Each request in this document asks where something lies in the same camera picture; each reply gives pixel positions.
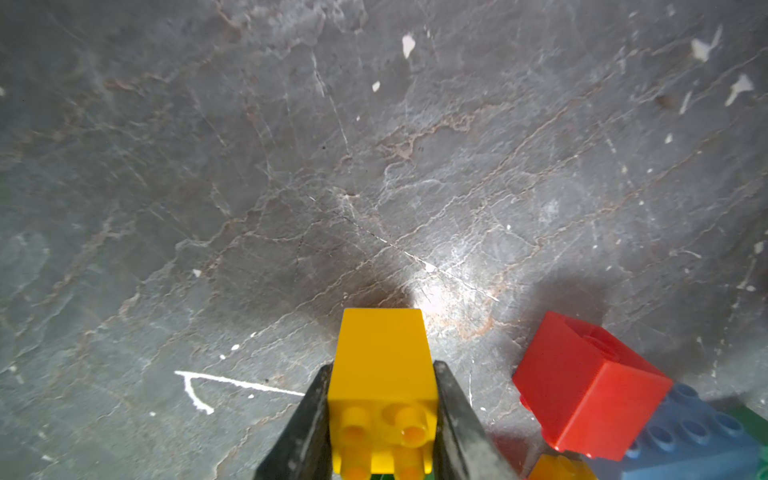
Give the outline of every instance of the lego brick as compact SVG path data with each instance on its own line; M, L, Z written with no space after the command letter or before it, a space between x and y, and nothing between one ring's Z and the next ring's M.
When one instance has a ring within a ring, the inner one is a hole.
M607 330L554 312L512 380L553 449L610 460L621 460L673 384Z
M741 422L678 383L620 462L586 462L600 480L753 480L759 450Z
M760 464L757 467L757 480L768 480L768 420L757 415L746 406L738 406L728 411L728 414L741 422L753 439L761 445Z
M422 480L432 471L437 406L421 310L344 310L328 388L334 471L343 480Z
M589 465L569 460L563 455L542 455L531 470L528 480L598 480Z

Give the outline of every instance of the green lego brick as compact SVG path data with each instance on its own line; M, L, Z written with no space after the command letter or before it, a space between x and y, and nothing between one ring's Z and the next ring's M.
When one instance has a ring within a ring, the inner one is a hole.
M760 466L757 468L756 480L768 480L768 420L746 406L731 409L728 414L741 422L747 433L763 446L760 450Z

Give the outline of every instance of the lego stud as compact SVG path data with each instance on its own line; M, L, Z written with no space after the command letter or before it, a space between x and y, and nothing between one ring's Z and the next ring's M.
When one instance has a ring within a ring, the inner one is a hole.
M348 407L341 414L339 440L343 445L361 445L368 442L371 417L365 409Z
M637 443L637 440L632 442L632 445L629 445L629 448L627 449L627 453L625 455L628 458L637 458L640 456L640 444Z
M424 459L421 449L395 447L392 450L395 459L395 480L423 480Z
M371 449L346 447L341 455L342 480L369 480L371 478Z
M677 383L669 392L672 399L684 405L693 405L699 402L699 394L696 390L683 383Z
M594 348L598 349L600 353L603 355L603 357L605 357L606 359L612 362L619 361L619 355L617 355L616 352L602 340L596 339L590 335L583 336L582 338L584 339L585 342L589 343Z
M744 433L744 426L741 425L741 422L730 415L718 413L712 417L712 420L715 430L721 435L735 439Z
M648 442L662 453L672 453L675 449L674 437L658 425L646 429Z
M405 407L395 415L400 445L415 449L427 443L427 418L421 409Z
M558 455L557 463L558 467L562 470L563 473L563 475L561 477L558 476L558 478L563 478L564 480L566 478L576 478L578 469L571 460L568 460L563 455Z
M693 420L683 420L678 425L681 436L695 445L706 445L710 441L710 431L707 427Z

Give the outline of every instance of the white paint speck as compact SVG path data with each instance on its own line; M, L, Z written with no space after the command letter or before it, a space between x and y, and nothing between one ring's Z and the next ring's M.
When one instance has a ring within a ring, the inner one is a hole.
M694 53L694 58L701 61L707 61L710 59L710 52L712 49L720 43L720 36L723 35L723 26L717 27L714 38L711 43L706 43L698 38L694 38L690 41L690 49Z
M729 107L736 101L736 97L743 91L752 91L755 89L754 84L745 74L739 75L739 80L730 86L730 96L725 100L725 106Z
M605 138L605 143L608 144L608 147L611 149L611 153L615 154L616 153L616 147L614 147L614 142L612 142L610 138L606 137Z
M411 56L411 52L416 47L416 41L411 34L406 33L402 36L402 56L408 58Z
M683 99L683 104L680 106L680 114L684 114L685 111L688 109L688 102L690 101L690 96L694 94L691 90L688 91L688 93L685 94L685 98Z

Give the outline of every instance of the gray stone floor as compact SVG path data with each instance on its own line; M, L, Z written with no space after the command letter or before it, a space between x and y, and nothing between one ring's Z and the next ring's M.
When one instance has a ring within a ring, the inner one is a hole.
M761 0L0 2L0 477L249 478L347 306L517 469L545 310L768 414L767 82Z

